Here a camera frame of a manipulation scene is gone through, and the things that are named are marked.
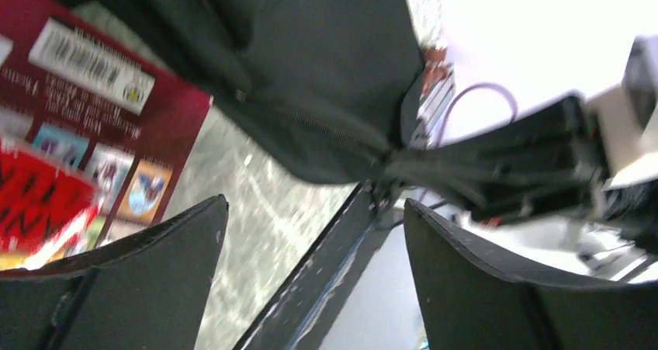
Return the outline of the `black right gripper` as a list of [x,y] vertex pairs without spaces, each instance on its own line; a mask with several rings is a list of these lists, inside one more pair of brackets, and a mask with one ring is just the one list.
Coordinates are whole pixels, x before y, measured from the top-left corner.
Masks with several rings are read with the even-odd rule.
[[430,189],[467,209],[477,222],[524,222],[592,210],[592,189],[607,164],[597,125],[583,99],[567,94],[501,128],[465,140],[468,151],[493,174],[459,162],[444,149],[391,154],[385,174]]

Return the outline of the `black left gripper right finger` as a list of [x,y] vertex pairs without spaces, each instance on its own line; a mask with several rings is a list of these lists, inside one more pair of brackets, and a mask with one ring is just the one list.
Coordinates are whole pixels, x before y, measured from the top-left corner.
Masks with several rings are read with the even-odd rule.
[[655,349],[657,284],[543,265],[416,200],[404,233],[432,349]]

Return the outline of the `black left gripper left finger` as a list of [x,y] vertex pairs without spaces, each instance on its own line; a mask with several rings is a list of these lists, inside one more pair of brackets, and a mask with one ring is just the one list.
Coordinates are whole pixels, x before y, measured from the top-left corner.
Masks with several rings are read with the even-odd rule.
[[210,197],[36,270],[1,274],[3,349],[192,349],[227,228]]

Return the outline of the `red snack packet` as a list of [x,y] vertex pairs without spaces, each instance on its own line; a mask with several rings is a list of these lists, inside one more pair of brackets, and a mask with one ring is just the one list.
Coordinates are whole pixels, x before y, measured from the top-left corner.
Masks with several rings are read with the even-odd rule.
[[39,269],[99,214],[103,191],[25,141],[1,138],[1,268]]

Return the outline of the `black student backpack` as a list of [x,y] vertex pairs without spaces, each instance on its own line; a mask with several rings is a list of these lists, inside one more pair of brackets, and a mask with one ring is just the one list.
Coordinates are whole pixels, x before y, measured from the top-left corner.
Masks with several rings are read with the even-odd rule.
[[410,143],[423,57],[406,0],[96,1],[286,170],[385,180]]

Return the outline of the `dark red book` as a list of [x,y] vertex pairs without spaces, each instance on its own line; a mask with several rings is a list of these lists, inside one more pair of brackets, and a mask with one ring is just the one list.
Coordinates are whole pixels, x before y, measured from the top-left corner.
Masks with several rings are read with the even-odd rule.
[[211,102],[54,0],[1,0],[1,136],[97,185],[92,225],[162,220]]

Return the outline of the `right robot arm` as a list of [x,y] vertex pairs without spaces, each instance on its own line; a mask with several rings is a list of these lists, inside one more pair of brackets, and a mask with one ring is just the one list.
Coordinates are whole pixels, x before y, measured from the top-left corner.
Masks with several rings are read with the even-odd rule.
[[612,89],[566,94],[507,125],[442,147],[393,154],[386,173],[435,191],[468,228],[587,224],[657,255],[657,98]]

